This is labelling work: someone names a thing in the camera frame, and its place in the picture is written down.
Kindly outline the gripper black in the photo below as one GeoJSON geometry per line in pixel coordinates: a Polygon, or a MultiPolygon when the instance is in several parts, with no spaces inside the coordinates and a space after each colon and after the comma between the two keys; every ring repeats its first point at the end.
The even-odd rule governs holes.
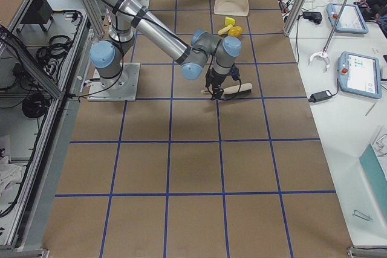
{"type": "Polygon", "coordinates": [[[208,70],[206,73],[206,92],[212,95],[211,100],[221,100],[223,96],[223,89],[221,85],[225,80],[226,76],[218,74],[214,69],[208,70]]]}

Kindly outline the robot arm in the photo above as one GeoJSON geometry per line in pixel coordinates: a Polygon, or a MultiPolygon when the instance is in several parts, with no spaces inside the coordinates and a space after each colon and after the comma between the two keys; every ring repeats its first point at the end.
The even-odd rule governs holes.
{"type": "Polygon", "coordinates": [[[191,43],[187,44],[173,33],[139,0],[101,0],[114,16],[118,25],[113,32],[120,36],[132,28],[145,35],[152,43],[181,66],[185,79],[196,80],[201,75],[208,59],[213,64],[207,69],[205,87],[212,99],[220,99],[227,77],[239,82],[240,73],[235,59],[241,51],[241,41],[233,36],[221,38],[203,30],[194,32],[191,43]]]}

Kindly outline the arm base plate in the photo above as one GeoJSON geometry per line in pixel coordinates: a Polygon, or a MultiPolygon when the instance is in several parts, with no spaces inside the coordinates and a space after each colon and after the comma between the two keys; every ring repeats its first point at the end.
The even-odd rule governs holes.
{"type": "Polygon", "coordinates": [[[93,77],[99,80],[91,83],[87,99],[91,102],[135,101],[140,63],[125,62],[122,67],[123,72],[117,82],[115,82],[117,78],[111,80],[101,79],[99,72],[95,69],[93,77]]]}

